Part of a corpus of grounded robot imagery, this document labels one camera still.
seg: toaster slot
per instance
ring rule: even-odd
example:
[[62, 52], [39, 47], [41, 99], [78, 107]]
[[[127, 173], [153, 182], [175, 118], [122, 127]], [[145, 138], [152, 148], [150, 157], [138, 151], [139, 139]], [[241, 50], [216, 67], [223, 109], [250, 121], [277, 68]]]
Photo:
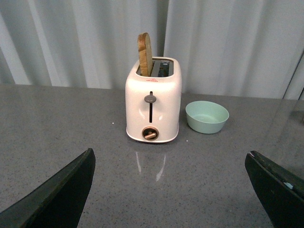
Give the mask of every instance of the toaster slot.
[[150, 94], [144, 97], [144, 101], [149, 103], [149, 122], [152, 123], [152, 115], [153, 115], [153, 103], [156, 101], [156, 97], [153, 96], [153, 92], [150, 91]]
[[[136, 73], [141, 75], [140, 67], [138, 67]], [[151, 77], [169, 77], [173, 73], [173, 61], [168, 59], [153, 59]]]

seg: red logo on toaster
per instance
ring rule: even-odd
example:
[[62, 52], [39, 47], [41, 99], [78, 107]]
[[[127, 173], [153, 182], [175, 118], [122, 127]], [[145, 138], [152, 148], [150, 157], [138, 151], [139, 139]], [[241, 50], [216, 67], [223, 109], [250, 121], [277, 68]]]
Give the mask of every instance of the red logo on toaster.
[[148, 82], [158, 82], [155, 78], [149, 78], [148, 80], [146, 80]]

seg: toaster knob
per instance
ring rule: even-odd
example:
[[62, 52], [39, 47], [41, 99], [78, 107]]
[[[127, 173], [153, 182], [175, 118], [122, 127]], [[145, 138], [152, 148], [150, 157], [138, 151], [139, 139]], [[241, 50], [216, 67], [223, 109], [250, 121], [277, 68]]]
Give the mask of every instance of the toaster knob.
[[156, 101], [156, 96], [154, 95], [147, 95], [144, 97], [144, 101], [147, 102], [147, 103], [154, 103]]
[[142, 131], [142, 136], [148, 141], [157, 139], [158, 135], [159, 132], [155, 127], [145, 127]]

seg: toaster top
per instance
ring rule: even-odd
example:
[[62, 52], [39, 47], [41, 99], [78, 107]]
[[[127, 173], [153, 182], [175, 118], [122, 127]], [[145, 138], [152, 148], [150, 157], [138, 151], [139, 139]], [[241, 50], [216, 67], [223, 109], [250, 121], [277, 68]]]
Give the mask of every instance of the toaster top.
[[[150, 77], [169, 77], [172, 76], [173, 71], [173, 61], [166, 58], [153, 58], [153, 67]], [[138, 66], [136, 73], [141, 74], [141, 69]]]

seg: toaster lever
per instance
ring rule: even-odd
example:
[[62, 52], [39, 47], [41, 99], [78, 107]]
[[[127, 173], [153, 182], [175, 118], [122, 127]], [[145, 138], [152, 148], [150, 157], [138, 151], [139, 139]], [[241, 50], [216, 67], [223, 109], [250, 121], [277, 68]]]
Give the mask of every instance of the toaster lever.
[[156, 101], [156, 96], [152, 95], [150, 92], [150, 95], [144, 97], [144, 101], [150, 104], [154, 103]]
[[144, 101], [150, 104], [149, 122], [152, 123], [153, 103], [156, 101], [156, 96], [150, 91], [150, 94], [144, 97]]

